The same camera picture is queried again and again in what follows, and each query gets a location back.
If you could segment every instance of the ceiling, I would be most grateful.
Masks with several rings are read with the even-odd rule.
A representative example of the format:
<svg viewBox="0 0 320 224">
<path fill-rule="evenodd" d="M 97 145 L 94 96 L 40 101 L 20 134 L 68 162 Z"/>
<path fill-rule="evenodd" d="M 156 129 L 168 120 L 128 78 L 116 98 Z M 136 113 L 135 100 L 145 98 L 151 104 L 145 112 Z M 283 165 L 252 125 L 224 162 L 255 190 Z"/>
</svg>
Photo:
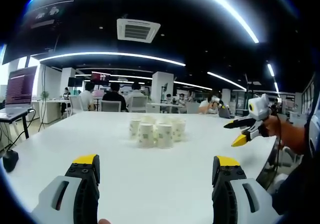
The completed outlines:
<svg viewBox="0 0 320 224">
<path fill-rule="evenodd" d="M 217 0 L 33 0 L 8 43 L 4 63 L 26 55 L 41 60 L 80 52 L 139 54 L 184 63 L 185 67 L 117 55 L 79 55 L 42 63 L 97 71 L 114 68 L 117 70 L 107 73 L 145 77 L 164 71 L 173 73 L 177 81 L 219 90 L 238 88 L 209 76 L 208 71 L 244 87 L 246 75 L 249 81 L 261 83 L 250 88 L 275 90 L 267 68 L 272 64 L 280 91 L 302 92 L 313 66 L 294 6 L 287 0 L 218 1 L 229 6 Z M 49 16 L 52 7 L 59 8 L 59 13 Z M 42 12 L 46 17 L 37 19 Z M 118 40 L 116 20 L 121 18 L 161 27 L 150 44 Z M 254 33 L 258 43 L 248 32 Z"/>
</svg>

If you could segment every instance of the chair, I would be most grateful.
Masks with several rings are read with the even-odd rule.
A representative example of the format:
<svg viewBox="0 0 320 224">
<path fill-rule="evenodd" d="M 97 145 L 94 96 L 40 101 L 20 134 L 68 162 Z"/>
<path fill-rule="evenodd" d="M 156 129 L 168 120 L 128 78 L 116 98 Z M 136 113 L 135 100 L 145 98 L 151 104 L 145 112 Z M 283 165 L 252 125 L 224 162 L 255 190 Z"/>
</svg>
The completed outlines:
<svg viewBox="0 0 320 224">
<path fill-rule="evenodd" d="M 196 102 L 186 102 L 187 114 L 197 114 L 199 109 L 199 104 Z"/>
<path fill-rule="evenodd" d="M 82 101 L 81 101 L 81 96 L 79 95 L 70 95 L 70 104 L 71 104 L 71 115 L 80 113 L 84 111 L 83 106 L 82 106 Z"/>
<path fill-rule="evenodd" d="M 146 113 L 148 96 L 133 96 L 129 103 L 129 112 Z"/>
<path fill-rule="evenodd" d="M 120 112 L 121 111 L 121 101 L 100 100 L 99 111 Z"/>
</svg>

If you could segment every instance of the hand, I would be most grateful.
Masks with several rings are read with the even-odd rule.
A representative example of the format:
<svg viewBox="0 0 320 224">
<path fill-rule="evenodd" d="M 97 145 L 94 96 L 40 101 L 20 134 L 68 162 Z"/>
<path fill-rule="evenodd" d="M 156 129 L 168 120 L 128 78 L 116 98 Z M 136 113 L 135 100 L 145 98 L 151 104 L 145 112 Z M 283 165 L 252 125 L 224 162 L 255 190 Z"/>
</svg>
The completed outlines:
<svg viewBox="0 0 320 224">
<path fill-rule="evenodd" d="M 98 224 L 111 224 L 110 221 L 106 220 L 106 219 L 101 219 L 98 221 Z"/>
<path fill-rule="evenodd" d="M 276 116 L 270 115 L 267 120 L 264 121 L 264 125 L 268 131 L 269 136 L 280 135 L 280 123 Z"/>
</svg>

